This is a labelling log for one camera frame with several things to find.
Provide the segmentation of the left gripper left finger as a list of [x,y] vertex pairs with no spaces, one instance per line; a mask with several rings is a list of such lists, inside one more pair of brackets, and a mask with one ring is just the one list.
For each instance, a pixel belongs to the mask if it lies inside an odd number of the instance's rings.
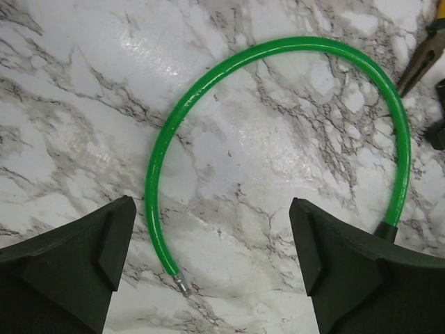
[[102,333],[136,218],[132,197],[1,249],[2,333]]

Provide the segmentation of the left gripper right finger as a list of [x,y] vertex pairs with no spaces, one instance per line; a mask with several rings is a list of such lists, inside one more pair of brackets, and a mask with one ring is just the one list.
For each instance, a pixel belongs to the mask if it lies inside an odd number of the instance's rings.
[[444,259],[349,225],[308,200],[289,210],[320,333],[443,333]]

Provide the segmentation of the green cable lock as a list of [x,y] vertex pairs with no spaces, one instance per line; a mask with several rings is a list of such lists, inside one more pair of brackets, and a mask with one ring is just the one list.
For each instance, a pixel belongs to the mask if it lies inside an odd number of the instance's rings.
[[380,90],[392,117],[396,131],[397,168],[394,189],[385,217],[374,234],[388,241],[395,239],[398,223],[405,205],[410,180],[411,142],[407,115],[400,94],[383,69],[366,54],[342,42],[315,36],[281,38],[255,45],[229,57],[203,75],[184,94],[163,128],[159,132],[149,158],[145,177],[145,216],[152,245],[163,268],[169,274],[184,297],[191,295],[186,279],[171,255],[162,233],[159,218],[159,180],[163,160],[176,130],[187,113],[204,94],[219,81],[259,59],[290,51],[319,51],[329,53],[347,61],[363,71]]

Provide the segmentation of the yellow handled pliers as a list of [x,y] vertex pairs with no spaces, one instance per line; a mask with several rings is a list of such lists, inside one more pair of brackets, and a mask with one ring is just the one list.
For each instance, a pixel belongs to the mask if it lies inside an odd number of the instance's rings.
[[401,97],[415,87],[444,53],[444,1],[437,2],[435,19],[426,31],[425,40],[415,49],[396,85]]

